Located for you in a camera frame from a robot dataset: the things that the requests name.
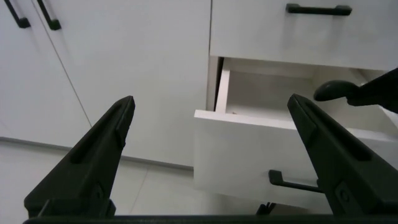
open drawer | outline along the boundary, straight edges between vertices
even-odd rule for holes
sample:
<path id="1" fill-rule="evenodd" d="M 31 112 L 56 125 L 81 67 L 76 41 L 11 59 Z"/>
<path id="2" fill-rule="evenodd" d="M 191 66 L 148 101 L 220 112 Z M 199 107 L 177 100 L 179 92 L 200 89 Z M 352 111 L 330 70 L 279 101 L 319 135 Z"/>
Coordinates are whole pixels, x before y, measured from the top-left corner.
<path id="1" fill-rule="evenodd" d="M 279 187 L 316 185 L 317 175 L 287 109 L 293 93 L 312 100 L 328 80 L 365 82 L 357 70 L 291 63 L 225 59 L 216 111 L 195 112 L 195 185 L 212 192 L 331 212 L 316 192 Z M 379 106 L 353 107 L 345 99 L 316 104 L 363 143 L 398 167 L 398 129 Z"/>

drawer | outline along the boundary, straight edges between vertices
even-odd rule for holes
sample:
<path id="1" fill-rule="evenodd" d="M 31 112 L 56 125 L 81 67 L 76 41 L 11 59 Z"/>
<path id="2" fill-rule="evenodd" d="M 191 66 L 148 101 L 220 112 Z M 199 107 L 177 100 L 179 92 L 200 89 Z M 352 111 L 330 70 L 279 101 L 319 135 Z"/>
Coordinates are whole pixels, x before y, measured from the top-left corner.
<path id="1" fill-rule="evenodd" d="M 197 187 L 330 212 L 323 194 L 271 185 L 268 171 L 285 181 L 316 185 L 317 175 L 287 109 L 293 93 L 312 99 L 328 80 L 364 83 L 358 70 L 225 59 L 215 111 L 195 112 L 194 174 Z M 396 125 L 378 106 L 353 107 L 345 99 L 316 104 L 398 167 Z"/>
<path id="2" fill-rule="evenodd" d="M 289 14 L 303 7 L 346 5 L 348 16 Z M 397 66 L 396 0 L 213 0 L 210 54 L 337 67 Z"/>

black object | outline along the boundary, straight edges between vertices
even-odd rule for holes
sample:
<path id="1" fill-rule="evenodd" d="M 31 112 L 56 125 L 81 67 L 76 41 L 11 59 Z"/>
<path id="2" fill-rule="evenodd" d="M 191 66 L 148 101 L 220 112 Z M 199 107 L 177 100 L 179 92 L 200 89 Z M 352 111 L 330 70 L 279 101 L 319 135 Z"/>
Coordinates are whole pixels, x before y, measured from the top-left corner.
<path id="1" fill-rule="evenodd" d="M 398 113 L 398 68 L 359 87 L 346 81 L 329 81 L 314 94 L 314 99 L 318 101 L 340 97 L 346 97 L 351 106 L 380 105 Z"/>
<path id="2" fill-rule="evenodd" d="M 358 90 L 358 88 L 358 86 L 351 82 L 332 80 L 318 87 L 313 98 L 317 101 L 328 101 L 345 96 L 350 97 Z"/>
<path id="3" fill-rule="evenodd" d="M 47 9 L 45 8 L 43 0 L 37 0 L 37 4 L 39 4 L 40 9 L 42 10 L 43 16 L 44 16 L 45 20 L 47 21 L 47 24 L 49 25 L 49 28 L 51 30 L 59 30 L 59 29 L 61 29 L 60 21 L 58 21 L 58 19 L 51 19 L 50 18 L 49 12 L 47 12 Z"/>
<path id="4" fill-rule="evenodd" d="M 109 196 L 134 109 L 127 96 L 102 116 L 25 198 L 29 218 L 114 215 Z"/>
<path id="5" fill-rule="evenodd" d="M 305 97 L 287 107 L 333 214 L 398 213 L 395 168 Z"/>
<path id="6" fill-rule="evenodd" d="M 17 23 L 19 28 L 25 29 L 30 27 L 30 23 L 25 17 L 23 18 L 18 17 L 17 12 L 14 10 L 14 7 L 12 6 L 10 0 L 4 0 L 4 2 L 6 3 L 8 9 L 11 12 L 11 15 L 15 19 L 15 22 Z"/>
<path id="7" fill-rule="evenodd" d="M 334 8 L 324 7 L 302 7 L 299 4 L 286 4 L 286 12 L 291 14 L 316 14 L 329 16 L 349 16 L 353 9 L 349 6 L 336 6 Z"/>
<path id="8" fill-rule="evenodd" d="M 293 188 L 293 189 L 307 190 L 307 191 L 311 191 L 311 192 L 323 193 L 322 190 L 319 189 L 318 187 L 285 182 L 283 177 L 282 177 L 282 172 L 278 171 L 278 170 L 270 170 L 268 172 L 268 178 L 269 178 L 269 182 L 272 185 L 281 186 L 281 187 L 290 187 L 290 188 Z"/>
<path id="9" fill-rule="evenodd" d="M 268 202 L 267 205 L 261 204 L 259 209 L 257 209 L 256 215 L 269 215 L 275 208 L 275 203 Z"/>
<path id="10" fill-rule="evenodd" d="M 347 216 L 270 217 L 275 204 L 268 203 L 256 216 L 114 217 L 109 196 L 135 108 L 128 96 L 116 102 L 25 198 L 30 217 L 25 223 L 398 222 L 398 171 L 310 100 L 292 95 L 287 106 L 317 173 L 318 187 L 333 214 Z M 282 179 L 277 172 L 271 173 Z"/>

cabinet door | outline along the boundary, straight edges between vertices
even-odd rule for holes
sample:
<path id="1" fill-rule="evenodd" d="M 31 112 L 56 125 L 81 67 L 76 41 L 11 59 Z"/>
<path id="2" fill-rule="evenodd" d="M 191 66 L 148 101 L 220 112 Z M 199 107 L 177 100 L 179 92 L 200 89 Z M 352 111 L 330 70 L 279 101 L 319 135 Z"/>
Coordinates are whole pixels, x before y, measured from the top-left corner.
<path id="1" fill-rule="evenodd" d="M 123 155 L 192 166 L 192 114 L 206 106 L 210 0 L 45 0 L 59 30 L 33 3 L 91 124 L 132 95 Z"/>
<path id="2" fill-rule="evenodd" d="M 1 137 L 71 147 L 89 122 L 30 1 L 11 1 L 21 29 L 0 1 Z"/>

drawer handle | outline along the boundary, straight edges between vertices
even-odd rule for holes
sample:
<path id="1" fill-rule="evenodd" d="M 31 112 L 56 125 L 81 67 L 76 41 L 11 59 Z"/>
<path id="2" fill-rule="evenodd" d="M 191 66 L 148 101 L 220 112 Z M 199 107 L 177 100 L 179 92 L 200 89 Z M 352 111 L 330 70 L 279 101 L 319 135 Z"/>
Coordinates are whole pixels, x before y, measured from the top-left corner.
<path id="1" fill-rule="evenodd" d="M 295 184 L 295 183 L 285 182 L 284 178 L 282 177 L 282 172 L 281 171 L 270 170 L 268 172 L 268 177 L 269 177 L 269 182 L 272 185 L 281 186 L 281 187 L 290 187 L 290 188 L 293 188 L 293 189 L 307 190 L 307 191 L 311 191 L 311 192 L 323 193 L 323 191 L 321 189 L 319 189 L 318 187 L 312 187 L 312 186 L 307 186 L 307 185 L 302 185 L 302 184 Z"/>
<path id="2" fill-rule="evenodd" d="M 43 0 L 37 0 L 37 4 L 39 4 L 40 9 L 43 12 L 43 16 L 45 18 L 45 20 L 47 21 L 47 24 L 49 25 L 49 28 L 51 30 L 59 30 L 61 29 L 61 24 L 60 21 L 58 21 L 58 19 L 51 19 L 49 12 L 47 12 L 47 9 L 44 6 Z"/>
<path id="3" fill-rule="evenodd" d="M 353 9 L 349 6 L 338 5 L 334 8 L 302 7 L 299 4 L 286 4 L 286 11 L 291 14 L 316 14 L 330 16 L 349 16 Z"/>
<path id="4" fill-rule="evenodd" d="M 29 23 L 29 21 L 28 21 L 25 17 L 23 17 L 23 18 L 19 18 L 19 17 L 18 17 L 18 15 L 17 15 L 17 13 L 15 12 L 14 7 L 12 6 L 10 0 L 4 0 L 4 2 L 6 3 L 8 9 L 9 9 L 10 12 L 11 12 L 11 15 L 12 15 L 13 18 L 15 19 L 15 22 L 17 23 L 17 25 L 18 25 L 19 28 L 25 29 L 25 28 L 30 27 L 30 23 Z"/>

